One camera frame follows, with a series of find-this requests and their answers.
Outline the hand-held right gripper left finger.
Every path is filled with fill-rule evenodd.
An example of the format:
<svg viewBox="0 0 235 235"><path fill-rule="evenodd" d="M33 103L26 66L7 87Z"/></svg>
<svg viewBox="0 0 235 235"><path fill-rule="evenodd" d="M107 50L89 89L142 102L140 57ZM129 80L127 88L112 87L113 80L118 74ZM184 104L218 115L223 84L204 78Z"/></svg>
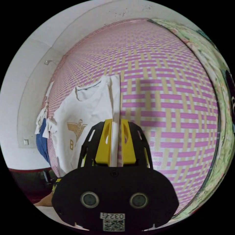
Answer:
<svg viewBox="0 0 235 235"><path fill-rule="evenodd" d="M101 137L95 157L98 165L109 165L111 163L111 140L112 140L112 119L104 121Z"/></svg>

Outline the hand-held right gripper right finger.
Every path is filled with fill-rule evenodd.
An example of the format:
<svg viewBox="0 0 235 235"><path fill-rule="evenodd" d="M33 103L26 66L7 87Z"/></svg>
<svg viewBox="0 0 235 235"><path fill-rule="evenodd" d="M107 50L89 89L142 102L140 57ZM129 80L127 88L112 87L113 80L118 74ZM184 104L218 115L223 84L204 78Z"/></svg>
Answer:
<svg viewBox="0 0 235 235"><path fill-rule="evenodd" d="M136 163L131 131L126 119L121 119L121 157L123 165L134 165Z"/></svg>

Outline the person's left hand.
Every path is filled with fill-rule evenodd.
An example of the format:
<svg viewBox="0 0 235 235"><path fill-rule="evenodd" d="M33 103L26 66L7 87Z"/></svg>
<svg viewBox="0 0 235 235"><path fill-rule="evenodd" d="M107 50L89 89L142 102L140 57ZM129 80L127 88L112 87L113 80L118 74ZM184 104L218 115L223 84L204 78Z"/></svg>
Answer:
<svg viewBox="0 0 235 235"><path fill-rule="evenodd" d="M52 207L52 197L53 197L53 192L51 192L46 197L42 198L39 202L35 203L34 206Z"/></svg>

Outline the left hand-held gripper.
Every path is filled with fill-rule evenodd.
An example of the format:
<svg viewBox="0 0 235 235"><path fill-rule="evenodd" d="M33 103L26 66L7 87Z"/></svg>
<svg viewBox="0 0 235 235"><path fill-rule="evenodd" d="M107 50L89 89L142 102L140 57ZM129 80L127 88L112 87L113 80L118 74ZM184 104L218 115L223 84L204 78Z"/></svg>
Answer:
<svg viewBox="0 0 235 235"><path fill-rule="evenodd" d="M59 182L61 181L62 178L57 178L56 175L54 174L53 170L43 170L43 176L46 181L47 185L53 185L52 187L52 193L55 192L55 189Z"/></svg>

